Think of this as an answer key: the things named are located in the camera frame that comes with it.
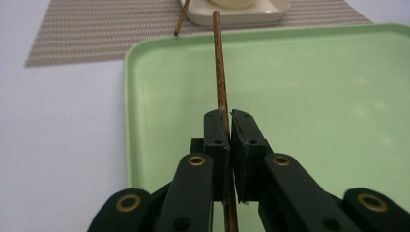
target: white table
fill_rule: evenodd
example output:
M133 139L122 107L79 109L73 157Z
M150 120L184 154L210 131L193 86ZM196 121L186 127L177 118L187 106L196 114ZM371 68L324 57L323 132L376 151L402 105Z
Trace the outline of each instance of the white table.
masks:
M408 0L346 0L410 25ZM126 187L123 61L24 68L47 0L0 1L0 231L86 231Z

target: light green tray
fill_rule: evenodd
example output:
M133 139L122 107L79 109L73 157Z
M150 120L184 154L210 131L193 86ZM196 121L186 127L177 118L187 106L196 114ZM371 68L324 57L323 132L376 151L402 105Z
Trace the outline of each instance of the light green tray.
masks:
M410 27L223 34L228 106L252 114L276 152L326 191L383 192L410 211ZM217 108L212 35L155 39L125 63L129 187L172 180L202 116ZM263 231L257 204L241 231ZM223 231L220 204L214 231Z

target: wooden stick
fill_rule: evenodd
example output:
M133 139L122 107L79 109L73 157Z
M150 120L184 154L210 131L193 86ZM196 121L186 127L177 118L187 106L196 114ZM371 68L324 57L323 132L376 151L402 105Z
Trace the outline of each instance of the wooden stick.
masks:
M182 8L180 17L178 19L177 25L175 26L174 36L178 36L179 31L182 27L182 22L184 21L185 16L187 15L188 5L190 4L190 0L185 0L184 7Z
M220 113L223 115L226 136L230 142L228 103L226 96L225 70L223 64L222 51L222 37L220 33L220 13L218 11L214 11L213 13L213 23L215 42L215 63L217 70L218 109L220 110ZM238 217L236 213L236 197L232 167L229 167L228 173L228 202L225 202L225 204L223 205L223 211L225 219L225 231L238 232Z

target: brown striped placemat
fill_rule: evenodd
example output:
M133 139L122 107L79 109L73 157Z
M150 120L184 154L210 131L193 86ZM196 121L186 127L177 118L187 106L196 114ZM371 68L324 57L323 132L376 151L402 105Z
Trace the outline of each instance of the brown striped placemat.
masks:
M172 36L179 0L51 0L26 66L122 60L135 43ZM343 0L291 0L278 22L225 25L224 31L371 23ZM180 35L211 33L185 21Z

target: white dish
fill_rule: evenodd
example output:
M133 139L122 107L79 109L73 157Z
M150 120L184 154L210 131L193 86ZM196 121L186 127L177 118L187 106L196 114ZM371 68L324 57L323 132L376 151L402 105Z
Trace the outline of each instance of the white dish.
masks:
M186 0L179 1L184 6ZM198 25L212 25L212 13L219 11L221 24L274 22L280 20L289 9L290 0L256 0L255 4L242 10L224 9L209 0L191 0L187 18Z

